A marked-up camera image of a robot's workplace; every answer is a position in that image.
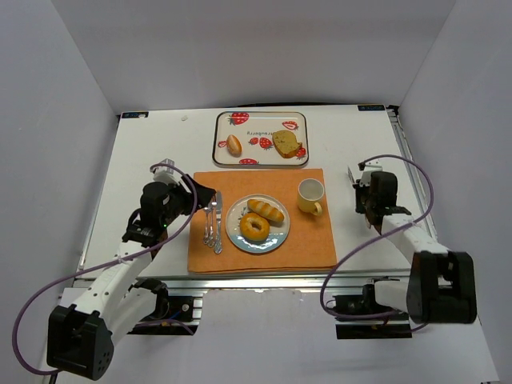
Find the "metal food tongs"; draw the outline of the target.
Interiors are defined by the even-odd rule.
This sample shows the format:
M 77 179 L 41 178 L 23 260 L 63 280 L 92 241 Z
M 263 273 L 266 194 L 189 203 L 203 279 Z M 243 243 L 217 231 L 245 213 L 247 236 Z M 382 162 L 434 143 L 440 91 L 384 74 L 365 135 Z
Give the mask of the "metal food tongs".
M 354 179 L 354 176 L 353 176 L 352 171 L 351 171 L 349 166 L 347 166 L 347 175 L 348 175 L 348 178 L 350 180 L 350 184 L 352 185 L 353 188 L 356 189 L 355 185 L 357 183 L 356 183 L 356 181 Z M 365 224 L 366 224 L 368 229 L 371 229 L 371 224 L 368 222 L 368 219 L 366 218 L 366 216 L 365 216 Z

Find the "golden bagel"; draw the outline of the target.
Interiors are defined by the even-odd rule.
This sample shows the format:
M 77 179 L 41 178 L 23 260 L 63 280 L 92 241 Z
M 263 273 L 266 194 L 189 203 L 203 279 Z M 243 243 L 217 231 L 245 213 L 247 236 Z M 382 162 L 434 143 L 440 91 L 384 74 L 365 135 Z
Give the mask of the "golden bagel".
M 262 216 L 256 213 L 248 213 L 241 218 L 239 229 L 244 238 L 261 242 L 267 239 L 270 233 L 270 224 Z

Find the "striped long bread roll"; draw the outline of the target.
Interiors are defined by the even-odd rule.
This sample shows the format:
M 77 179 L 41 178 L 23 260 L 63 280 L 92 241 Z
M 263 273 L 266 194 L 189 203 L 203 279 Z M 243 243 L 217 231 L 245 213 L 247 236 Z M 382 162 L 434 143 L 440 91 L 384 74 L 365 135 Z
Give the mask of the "striped long bread roll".
M 284 221 L 284 214 L 271 204 L 258 199 L 249 199 L 247 201 L 248 208 L 259 216 L 272 222 L 281 223 Z

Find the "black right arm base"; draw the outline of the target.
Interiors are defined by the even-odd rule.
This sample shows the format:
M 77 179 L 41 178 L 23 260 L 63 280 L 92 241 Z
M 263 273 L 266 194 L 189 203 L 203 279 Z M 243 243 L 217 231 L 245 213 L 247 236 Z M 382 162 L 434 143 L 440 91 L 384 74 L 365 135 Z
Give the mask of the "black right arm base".
M 392 311 L 374 300 L 374 287 L 365 284 L 358 294 L 337 294 L 326 301 L 329 310 L 336 314 L 361 316 Z M 366 320 L 335 319 L 337 340 L 378 340 L 411 338 L 412 332 L 407 314 L 398 313 L 386 318 Z

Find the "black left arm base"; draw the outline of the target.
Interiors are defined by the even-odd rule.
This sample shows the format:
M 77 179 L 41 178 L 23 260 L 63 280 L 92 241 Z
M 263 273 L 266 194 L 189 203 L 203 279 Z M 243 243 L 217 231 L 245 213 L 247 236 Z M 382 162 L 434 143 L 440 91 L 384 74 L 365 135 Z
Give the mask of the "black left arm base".
M 129 334 L 193 336 L 198 329 L 202 298 L 172 294 L 167 285 L 154 278 L 138 278 L 131 287 L 148 290 L 156 297 L 155 310 L 145 316 Z

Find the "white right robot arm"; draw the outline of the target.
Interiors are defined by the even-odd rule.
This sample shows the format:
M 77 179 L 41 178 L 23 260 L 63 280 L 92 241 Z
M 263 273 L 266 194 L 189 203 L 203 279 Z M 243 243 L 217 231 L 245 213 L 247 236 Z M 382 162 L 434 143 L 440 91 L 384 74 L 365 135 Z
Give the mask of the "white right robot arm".
M 366 303 L 407 313 L 416 323 L 474 322 L 477 300 L 472 257 L 438 243 L 414 222 L 407 208 L 397 205 L 395 174 L 381 168 L 365 170 L 354 189 L 356 212 L 378 234 L 390 233 L 386 239 L 410 264 L 407 282 L 381 278 L 366 285 Z

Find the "small sesame bread roll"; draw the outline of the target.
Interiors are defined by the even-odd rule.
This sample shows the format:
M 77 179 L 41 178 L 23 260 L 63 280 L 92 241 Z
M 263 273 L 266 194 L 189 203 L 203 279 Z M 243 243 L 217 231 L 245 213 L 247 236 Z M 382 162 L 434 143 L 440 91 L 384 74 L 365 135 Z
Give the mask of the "small sesame bread roll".
M 230 155 L 239 157 L 242 154 L 242 144 L 235 135 L 230 134 L 226 139 L 226 147 Z

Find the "brown bread slice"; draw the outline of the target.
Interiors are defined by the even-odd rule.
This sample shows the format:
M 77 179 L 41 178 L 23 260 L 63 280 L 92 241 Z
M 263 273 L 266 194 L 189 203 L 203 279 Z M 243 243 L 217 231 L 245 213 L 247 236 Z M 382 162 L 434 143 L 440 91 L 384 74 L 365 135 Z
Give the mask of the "brown bread slice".
M 302 143 L 297 140 L 295 134 L 289 130 L 280 130 L 272 134 L 274 148 L 283 158 L 295 157 Z

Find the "silver spoon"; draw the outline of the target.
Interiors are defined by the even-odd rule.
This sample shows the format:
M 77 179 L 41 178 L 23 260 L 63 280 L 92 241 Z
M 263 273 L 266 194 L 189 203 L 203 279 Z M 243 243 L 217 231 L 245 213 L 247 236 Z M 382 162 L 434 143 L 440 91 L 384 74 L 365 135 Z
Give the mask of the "silver spoon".
M 203 233 L 203 239 L 202 242 L 205 245 L 209 244 L 210 241 L 210 213 L 211 213 L 211 204 L 206 206 L 204 209 L 205 214 L 205 226 L 204 226 L 204 233 Z

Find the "silver fork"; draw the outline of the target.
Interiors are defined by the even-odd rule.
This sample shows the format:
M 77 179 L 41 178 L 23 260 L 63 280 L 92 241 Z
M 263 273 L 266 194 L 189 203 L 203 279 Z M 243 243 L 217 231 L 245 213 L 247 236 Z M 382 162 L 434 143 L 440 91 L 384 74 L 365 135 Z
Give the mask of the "silver fork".
M 214 214 L 216 209 L 216 201 L 215 198 L 212 199 L 210 202 L 210 208 L 209 208 L 209 232 L 208 232 L 208 239 L 207 239 L 207 245 L 209 248 L 214 247 Z

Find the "silver table knife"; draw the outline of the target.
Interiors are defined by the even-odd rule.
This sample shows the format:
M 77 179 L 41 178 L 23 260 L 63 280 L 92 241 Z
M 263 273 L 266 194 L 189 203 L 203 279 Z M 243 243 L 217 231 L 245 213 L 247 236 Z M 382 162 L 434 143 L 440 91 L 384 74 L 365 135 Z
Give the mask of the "silver table knife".
M 222 192 L 219 190 L 216 194 L 216 231 L 214 252 L 222 252 Z

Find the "orange cloth placemat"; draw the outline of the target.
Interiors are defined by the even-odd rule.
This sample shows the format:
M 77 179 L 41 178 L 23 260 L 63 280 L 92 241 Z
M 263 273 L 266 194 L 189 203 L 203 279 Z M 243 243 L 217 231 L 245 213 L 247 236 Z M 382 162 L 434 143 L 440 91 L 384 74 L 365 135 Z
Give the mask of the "orange cloth placemat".
M 187 269 L 191 273 L 236 273 L 272 270 L 325 270 L 337 262 L 333 232 L 326 198 L 323 213 L 307 214 L 298 208 L 298 186 L 305 179 L 324 181 L 322 169 L 239 170 L 197 172 L 194 180 L 222 192 L 223 212 L 240 198 L 264 194 L 276 198 L 290 215 L 290 232 L 276 250 L 250 254 L 236 247 L 222 230 L 223 251 L 215 254 L 202 242 L 205 215 L 194 216 L 190 223 Z

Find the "strawberry pattern rectangular tray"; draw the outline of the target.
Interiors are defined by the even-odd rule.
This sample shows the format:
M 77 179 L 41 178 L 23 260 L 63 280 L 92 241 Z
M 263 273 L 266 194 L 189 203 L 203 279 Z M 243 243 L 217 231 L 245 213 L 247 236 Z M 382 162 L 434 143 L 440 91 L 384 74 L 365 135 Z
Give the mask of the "strawberry pattern rectangular tray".
M 272 134 L 289 130 L 302 143 L 295 157 L 283 158 L 274 148 Z M 232 134 L 242 144 L 239 157 L 230 155 L 226 139 Z M 292 168 L 308 163 L 310 156 L 306 117 L 295 111 L 226 111 L 217 117 L 212 160 L 223 167 Z

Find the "round plate with blue rim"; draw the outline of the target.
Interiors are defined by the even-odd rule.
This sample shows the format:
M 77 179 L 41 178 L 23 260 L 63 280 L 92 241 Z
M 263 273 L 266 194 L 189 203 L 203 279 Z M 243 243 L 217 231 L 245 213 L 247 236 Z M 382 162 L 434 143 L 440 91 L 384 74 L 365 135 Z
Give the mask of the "round plate with blue rim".
M 257 199 L 269 203 L 283 215 L 283 223 L 269 221 L 270 232 L 265 240 L 253 241 L 242 236 L 239 223 L 245 214 L 250 212 L 247 202 Z M 290 232 L 290 216 L 285 206 L 276 198 L 265 194 L 250 194 L 235 201 L 226 214 L 226 233 L 231 242 L 240 250 L 249 254 L 266 254 L 279 248 Z

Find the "aluminium table frame rail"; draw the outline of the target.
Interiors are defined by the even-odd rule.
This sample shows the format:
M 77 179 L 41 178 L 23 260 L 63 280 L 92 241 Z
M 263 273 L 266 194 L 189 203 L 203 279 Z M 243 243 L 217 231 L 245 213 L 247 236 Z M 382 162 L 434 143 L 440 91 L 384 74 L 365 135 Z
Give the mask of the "aluminium table frame rail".
M 327 274 L 326 270 L 167 276 L 142 272 L 139 277 L 156 278 L 164 282 L 172 295 L 199 297 L 210 290 L 249 290 L 259 293 L 267 290 L 299 290 L 305 293 L 317 293 Z M 405 281 L 409 275 L 408 269 L 339 270 L 328 281 L 326 292 L 340 294 L 347 291 L 349 294 L 357 294 L 371 279 L 389 277 Z

